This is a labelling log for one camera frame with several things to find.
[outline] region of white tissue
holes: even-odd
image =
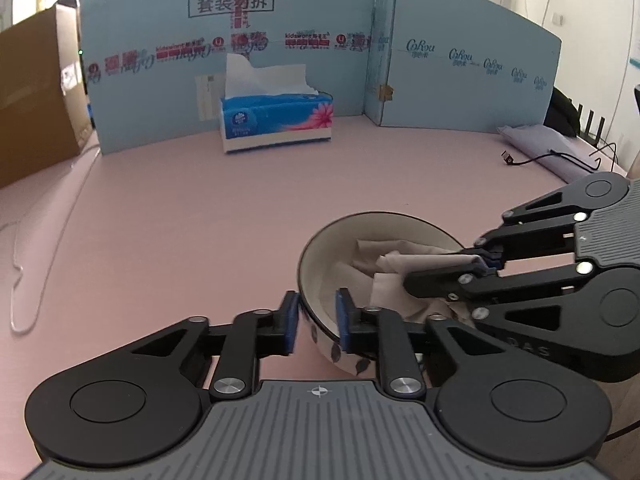
[[[318,90],[306,84],[306,65],[254,68],[241,54],[226,55],[226,99],[281,94],[318,95]]]

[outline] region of silver screw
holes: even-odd
[[[225,377],[213,384],[213,389],[220,394],[239,394],[244,390],[244,381],[235,377]]]
[[[489,317],[489,309],[485,306],[479,306],[478,308],[475,308],[473,310],[473,312],[471,313],[471,317],[478,321],[486,319],[487,317]]]
[[[460,285],[466,285],[467,283],[471,283],[473,281],[474,276],[472,274],[462,274],[458,278],[458,283]]]
[[[575,266],[578,274],[591,274],[593,272],[593,264],[591,262],[580,262]]]
[[[411,377],[398,377],[389,383],[396,394],[414,394],[420,390],[420,381]]]

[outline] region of white ceramic bowl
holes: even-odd
[[[323,304],[320,290],[325,275],[337,262],[350,264],[357,240],[408,240],[459,251],[462,245],[451,235],[419,218],[400,213],[370,211],[340,218],[318,231],[302,251],[298,263],[298,290],[302,312],[320,352],[338,368],[358,376],[372,376],[366,356],[345,354],[333,302]],[[346,286],[337,283],[337,287]]]

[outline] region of pink tablecloth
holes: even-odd
[[[245,310],[277,307],[296,287],[306,241],[331,220],[398,211],[471,244],[502,211],[563,184],[537,164],[506,166],[503,149],[495,135],[376,128],[358,117],[335,121],[334,140],[319,144],[223,155],[220,136],[210,133],[99,156],[36,327],[12,335],[1,313],[0,478],[21,478],[38,463],[23,409],[40,381],[187,316],[228,323]],[[0,190],[1,207],[25,209],[60,172]],[[262,371],[344,377],[305,335],[293,356],[268,358]]]

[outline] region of tissue pack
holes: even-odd
[[[282,94],[222,99],[220,131],[226,152],[270,144],[331,139],[329,95]]]
[[[360,115],[373,0],[80,0],[83,61],[103,153],[218,130],[226,55],[306,65]]]
[[[560,39],[489,0],[375,0],[366,114],[382,126],[541,124]]]

